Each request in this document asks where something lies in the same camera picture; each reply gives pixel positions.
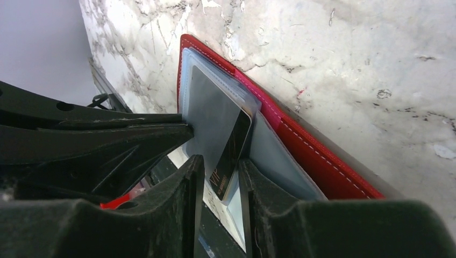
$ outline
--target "marble countertop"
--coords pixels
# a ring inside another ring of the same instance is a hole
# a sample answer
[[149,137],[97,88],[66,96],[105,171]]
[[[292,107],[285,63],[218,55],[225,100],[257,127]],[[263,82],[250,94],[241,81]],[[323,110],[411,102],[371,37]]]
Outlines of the marble countertop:
[[456,235],[454,1],[80,4],[94,62],[134,112],[176,112],[179,38],[193,34]]

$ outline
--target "stitched edge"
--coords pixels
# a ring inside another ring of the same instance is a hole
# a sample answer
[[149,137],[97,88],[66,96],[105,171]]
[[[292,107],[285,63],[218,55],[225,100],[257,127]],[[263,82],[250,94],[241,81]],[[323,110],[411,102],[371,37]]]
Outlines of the stitched edge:
[[[275,111],[275,109],[262,97],[262,95],[260,93],[258,93],[254,88],[252,88],[249,84],[250,83],[247,83],[245,82],[241,77],[235,75],[234,73],[228,71],[228,69],[226,69],[225,67],[223,67],[219,62],[217,62],[215,59],[213,59],[211,56],[209,56],[204,50],[200,49],[199,47],[195,46],[195,44],[193,44],[192,42],[188,41],[187,39],[183,39],[184,41],[188,42],[190,45],[194,46],[197,50],[199,50],[203,55],[205,55],[207,58],[209,58],[210,60],[212,60],[213,62],[215,62],[216,64],[219,65],[219,67],[221,67],[222,69],[224,69],[227,73],[231,74],[231,75],[234,75],[234,77],[238,80],[241,80],[244,85],[246,87],[248,87],[250,90],[252,90],[254,93],[256,93],[258,95],[258,97],[260,97],[268,106],[269,108],[272,110],[272,112],[280,119],[280,116],[277,114],[277,112]],[[281,121],[281,123],[288,129],[290,130],[294,135],[296,135],[306,146],[308,146],[310,149],[312,149],[315,154],[317,154],[320,158],[322,158],[324,161],[326,161],[326,163],[328,163],[330,166],[332,166],[333,169],[335,169],[339,174],[341,174],[347,181],[349,181],[356,189],[358,189],[364,196],[366,196],[368,199],[370,199],[370,197],[366,194],[366,192],[364,192],[363,190],[361,190],[350,178],[348,178],[342,171],[340,171],[336,166],[334,166],[329,160],[327,160],[324,156],[320,155],[320,153],[318,151],[316,151],[308,142],[306,142],[301,136],[299,136],[292,128],[290,128],[287,124],[285,124],[284,122]]]

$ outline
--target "wallet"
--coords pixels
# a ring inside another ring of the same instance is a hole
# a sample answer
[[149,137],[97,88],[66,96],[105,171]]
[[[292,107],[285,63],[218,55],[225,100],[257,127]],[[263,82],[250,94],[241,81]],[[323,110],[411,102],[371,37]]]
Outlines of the wallet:
[[[273,101],[268,93],[234,65],[192,35],[183,34],[180,43],[177,103],[178,110],[183,113],[184,118],[188,108],[186,106],[188,102],[185,102],[185,99],[188,98],[187,93],[185,93],[188,92],[188,87],[181,84],[191,80],[189,67],[198,66],[195,64],[197,62],[189,65],[188,55],[191,53],[193,56],[198,57],[201,67],[206,67],[206,76],[208,78],[212,76],[212,79],[214,79],[214,75],[219,78],[224,77],[226,80],[222,81],[225,84],[230,84],[231,88],[234,86],[237,86],[238,89],[244,88],[248,91],[248,94],[255,97],[253,102],[257,103],[257,105],[249,101],[246,104],[246,106],[250,105],[249,108],[254,109],[256,106],[259,110],[254,110],[256,113],[252,116],[254,119],[252,120],[253,127],[250,132],[251,145],[249,146],[249,153],[245,155],[271,181],[299,199],[384,198],[384,195],[378,189],[373,187],[353,168],[294,121]],[[220,109],[220,106],[215,105],[211,108]],[[220,115],[216,120],[223,120],[223,123],[228,124],[229,122],[225,121],[225,118]],[[265,137],[263,139],[275,141],[275,143],[265,142],[264,140],[255,141],[261,132],[258,134],[252,134],[252,132],[260,130],[258,128],[267,128],[263,132],[266,132],[269,136],[263,135],[262,137]],[[279,154],[267,153],[272,149],[275,149]],[[273,159],[265,159],[268,155],[272,156]],[[209,174],[213,167],[213,163],[208,167]]]

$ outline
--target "red leather cover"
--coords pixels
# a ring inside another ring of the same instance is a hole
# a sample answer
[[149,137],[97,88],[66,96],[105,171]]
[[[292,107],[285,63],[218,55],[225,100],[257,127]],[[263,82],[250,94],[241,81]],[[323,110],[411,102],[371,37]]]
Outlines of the red leather cover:
[[177,104],[181,78],[182,51],[193,48],[244,84],[261,102],[266,117],[295,160],[320,187],[328,199],[384,198],[372,185],[323,146],[302,126],[286,115],[277,104],[250,78],[192,35],[181,36]]

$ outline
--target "white wall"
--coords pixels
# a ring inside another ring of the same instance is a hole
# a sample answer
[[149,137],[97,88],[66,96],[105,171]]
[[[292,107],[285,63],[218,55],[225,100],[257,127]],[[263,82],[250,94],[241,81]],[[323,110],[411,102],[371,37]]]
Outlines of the white wall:
[[90,56],[77,0],[0,0],[0,81],[87,105]]

